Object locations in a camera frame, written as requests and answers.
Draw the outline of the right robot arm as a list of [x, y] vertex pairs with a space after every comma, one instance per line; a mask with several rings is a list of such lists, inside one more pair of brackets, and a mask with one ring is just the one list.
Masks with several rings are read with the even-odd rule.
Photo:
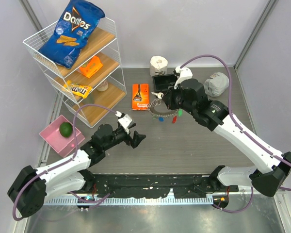
[[209, 100], [203, 85], [196, 79], [182, 81], [171, 87], [162, 101], [170, 110], [189, 113], [201, 126], [220, 135], [239, 149], [254, 165], [250, 167], [218, 166], [210, 178], [210, 186], [221, 191], [226, 186], [255, 188], [273, 197], [291, 171], [291, 152], [282, 153], [244, 126], [227, 106]]

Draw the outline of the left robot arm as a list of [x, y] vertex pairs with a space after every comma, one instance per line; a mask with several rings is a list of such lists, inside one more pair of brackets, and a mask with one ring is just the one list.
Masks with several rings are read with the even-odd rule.
[[99, 163], [106, 156], [106, 151], [124, 142], [136, 148], [146, 135], [118, 125], [113, 129], [109, 124], [102, 124], [74, 154], [51, 165], [33, 168], [28, 165], [19, 172], [8, 189], [7, 195], [13, 202], [12, 216], [16, 221], [35, 214], [44, 203], [62, 194], [81, 190], [89, 193], [94, 181], [84, 176], [84, 171]]

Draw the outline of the black plastic storage bin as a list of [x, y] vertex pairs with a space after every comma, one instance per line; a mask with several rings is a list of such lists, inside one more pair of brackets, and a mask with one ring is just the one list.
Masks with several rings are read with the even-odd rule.
[[164, 74], [153, 76], [154, 92], [166, 92], [170, 87], [175, 85], [177, 77], [174, 74]]

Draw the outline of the orange razor box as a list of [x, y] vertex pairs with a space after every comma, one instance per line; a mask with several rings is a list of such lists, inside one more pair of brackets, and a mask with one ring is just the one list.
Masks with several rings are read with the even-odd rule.
[[146, 111], [149, 106], [149, 84], [133, 84], [131, 108], [134, 111]]

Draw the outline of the white toilet paper roll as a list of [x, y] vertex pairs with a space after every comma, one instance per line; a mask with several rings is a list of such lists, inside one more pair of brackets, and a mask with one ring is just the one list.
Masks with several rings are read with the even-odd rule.
[[167, 73], [168, 61], [162, 56], [153, 56], [150, 59], [150, 76], [164, 75]]

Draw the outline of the grey wrapped paper bundle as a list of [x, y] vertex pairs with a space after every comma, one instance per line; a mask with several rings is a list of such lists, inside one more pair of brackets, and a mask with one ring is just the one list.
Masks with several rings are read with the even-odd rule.
[[204, 82], [205, 93], [211, 97], [220, 96], [229, 87], [229, 78], [222, 72], [215, 72]]

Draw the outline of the green lime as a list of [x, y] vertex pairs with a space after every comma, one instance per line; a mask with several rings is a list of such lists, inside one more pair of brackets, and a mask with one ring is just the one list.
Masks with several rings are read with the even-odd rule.
[[59, 132], [60, 132], [61, 136], [65, 137], [65, 138], [69, 138], [73, 133], [71, 123], [63, 122], [59, 127]]

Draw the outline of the yellow M&M candy bag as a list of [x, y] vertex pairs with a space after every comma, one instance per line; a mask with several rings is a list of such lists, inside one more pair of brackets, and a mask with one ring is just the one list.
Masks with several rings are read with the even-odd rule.
[[71, 80], [68, 80], [64, 84], [64, 89], [70, 89], [74, 95], [82, 97], [83, 99], [87, 98], [90, 92], [93, 90], [91, 86], [74, 83]]

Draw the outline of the pink plastic tray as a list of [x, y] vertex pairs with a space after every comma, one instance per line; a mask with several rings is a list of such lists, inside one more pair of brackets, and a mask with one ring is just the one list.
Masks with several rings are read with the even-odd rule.
[[76, 146], [73, 134], [69, 137], [63, 137], [60, 134], [60, 125], [65, 122], [71, 124], [68, 119], [63, 115], [60, 115], [39, 133], [39, 135], [55, 150], [55, 152], [63, 158], [69, 156]]

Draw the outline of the orange snack box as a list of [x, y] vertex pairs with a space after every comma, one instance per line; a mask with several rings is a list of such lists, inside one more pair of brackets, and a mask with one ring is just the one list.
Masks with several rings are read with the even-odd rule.
[[102, 67], [103, 64], [100, 61], [100, 58], [98, 56], [94, 56], [91, 60], [85, 62], [82, 66], [80, 66], [78, 72], [84, 75], [86, 78], [91, 78]]

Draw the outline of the blue Doritos chip bag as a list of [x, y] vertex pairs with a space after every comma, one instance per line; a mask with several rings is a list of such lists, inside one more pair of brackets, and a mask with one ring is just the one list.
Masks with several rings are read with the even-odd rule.
[[39, 53], [61, 66], [72, 68], [87, 45], [89, 36], [104, 17], [104, 11], [93, 3], [71, 0], [58, 20], [53, 35], [38, 50]]

